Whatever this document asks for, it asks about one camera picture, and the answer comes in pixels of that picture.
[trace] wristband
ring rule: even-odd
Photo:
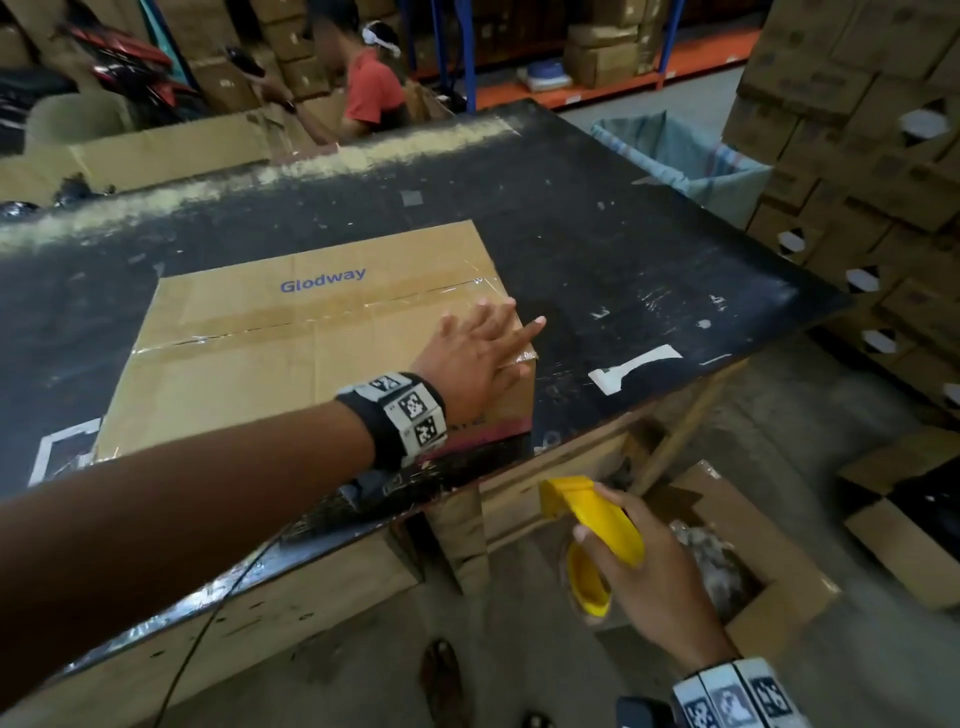
[[[804,714],[787,695],[762,658],[735,660],[698,672],[673,688],[690,728],[809,728]]]
[[[389,372],[340,390],[336,397],[373,437],[373,466],[394,473],[446,442],[444,399],[422,377]]]

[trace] black table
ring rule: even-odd
[[[674,190],[635,183],[644,176],[560,117],[520,102],[376,137],[336,157],[171,183],[0,229],[0,495],[26,488],[35,470],[49,477],[83,460],[158,276],[472,220],[520,318],[549,321],[536,342],[529,437],[452,459],[370,513],[336,511],[314,538],[273,549],[243,589],[846,305],[839,291]],[[617,394],[588,378],[664,344],[682,358],[634,370]],[[62,436],[81,424],[89,431]],[[46,468],[36,465],[44,437],[55,441]],[[72,670],[198,615],[235,576]]]

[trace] trash bag bin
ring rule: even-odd
[[[697,205],[745,230],[772,171],[668,111],[602,119],[590,135]]]

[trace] black wrist strap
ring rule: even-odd
[[[373,437],[377,470],[396,472],[446,441],[444,399],[415,374],[390,372],[347,387],[336,399]]]

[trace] forearm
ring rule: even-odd
[[[0,643],[17,670],[0,710],[240,561],[372,461],[363,423],[330,402],[108,461],[5,503]]]
[[[340,141],[339,136],[329,129],[320,119],[310,113],[303,107],[303,104],[297,104],[297,119],[303,125],[303,128],[317,144],[336,144]]]

